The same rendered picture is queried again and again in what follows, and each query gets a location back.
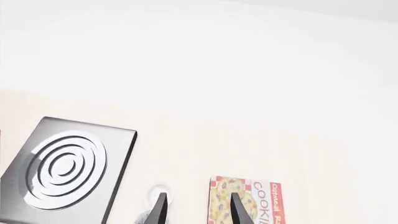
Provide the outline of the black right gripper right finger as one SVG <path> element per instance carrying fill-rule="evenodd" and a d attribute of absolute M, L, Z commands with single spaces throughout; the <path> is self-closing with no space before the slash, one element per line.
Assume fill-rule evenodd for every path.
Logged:
<path fill-rule="evenodd" d="M 231 218 L 233 224 L 254 224 L 237 193 L 231 194 Z"/>

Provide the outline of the printed cookie box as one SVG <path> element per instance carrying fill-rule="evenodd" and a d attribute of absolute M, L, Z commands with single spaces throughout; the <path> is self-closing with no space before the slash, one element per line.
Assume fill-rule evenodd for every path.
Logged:
<path fill-rule="evenodd" d="M 208 224 L 233 224 L 231 194 L 237 193 L 254 224 L 285 224 L 281 184 L 213 176 L 208 197 Z"/>

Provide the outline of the flat black stove plate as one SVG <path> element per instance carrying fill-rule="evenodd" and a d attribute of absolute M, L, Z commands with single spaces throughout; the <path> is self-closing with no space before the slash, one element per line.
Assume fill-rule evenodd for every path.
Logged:
<path fill-rule="evenodd" d="M 44 117 L 0 178 L 0 223 L 106 224 L 135 130 Z"/>

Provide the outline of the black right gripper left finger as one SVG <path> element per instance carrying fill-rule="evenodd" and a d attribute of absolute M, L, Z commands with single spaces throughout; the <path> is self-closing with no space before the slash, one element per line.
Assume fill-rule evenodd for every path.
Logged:
<path fill-rule="evenodd" d="M 166 224 L 168 210 L 167 194 L 162 192 L 145 220 L 145 224 Z"/>

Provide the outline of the white ramekin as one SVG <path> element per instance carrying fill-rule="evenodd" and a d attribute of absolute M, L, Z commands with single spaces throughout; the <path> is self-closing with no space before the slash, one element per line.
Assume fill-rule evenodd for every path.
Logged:
<path fill-rule="evenodd" d="M 147 206 L 150 209 L 155 206 L 161 193 L 167 194 L 167 205 L 170 206 L 172 204 L 174 195 L 170 186 L 165 182 L 156 182 L 155 184 L 152 184 L 152 186 L 148 189 L 146 195 Z"/>

